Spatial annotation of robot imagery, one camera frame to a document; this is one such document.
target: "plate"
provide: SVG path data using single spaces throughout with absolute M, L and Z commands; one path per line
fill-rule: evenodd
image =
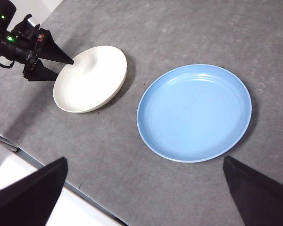
M 251 118 L 242 81 L 214 65 L 186 65 L 155 80 L 137 110 L 138 131 L 160 156 L 178 162 L 213 159 L 232 148 Z
M 61 70 L 53 88 L 59 108 L 72 113 L 90 112 L 106 104 L 121 89 L 127 60 L 118 48 L 93 47 L 73 60 L 73 65 Z

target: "black object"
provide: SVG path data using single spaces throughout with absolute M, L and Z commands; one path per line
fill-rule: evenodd
M 23 74 L 29 81 L 55 81 L 58 74 L 38 63 L 38 58 L 65 64 L 74 61 L 54 42 L 50 31 L 29 22 L 30 14 L 8 32 L 6 29 L 15 11 L 16 7 L 9 0 L 0 0 L 0 55 L 25 64 Z
M 245 226 L 283 226 L 283 185 L 227 156 L 223 170 Z
M 60 158 L 0 191 L 0 226 L 44 226 L 68 172 Z

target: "white plate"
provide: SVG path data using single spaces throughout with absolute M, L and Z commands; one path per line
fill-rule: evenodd
M 53 88 L 53 98 L 64 111 L 84 113 L 109 102 L 121 89 L 127 72 L 127 60 L 113 46 L 90 48 L 66 65 Z

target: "blue plate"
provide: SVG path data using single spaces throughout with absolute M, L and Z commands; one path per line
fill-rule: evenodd
M 160 156 L 200 162 L 232 148 L 250 117 L 250 95 L 237 76 L 213 65 L 187 65 L 148 87 L 138 106 L 137 126 Z

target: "gray table surface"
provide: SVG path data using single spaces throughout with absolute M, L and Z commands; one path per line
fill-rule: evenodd
M 283 0 L 64 0 L 42 26 L 71 57 L 99 45 L 121 49 L 125 85 L 99 110 L 73 114 L 55 105 L 53 82 L 27 82 L 19 64 L 0 70 L 0 134 L 44 164 L 67 157 L 67 181 L 127 224 L 243 225 L 225 155 L 283 183 Z M 183 164 L 143 143 L 136 110 L 157 77 L 195 63 L 241 78 L 253 113 L 226 154 Z

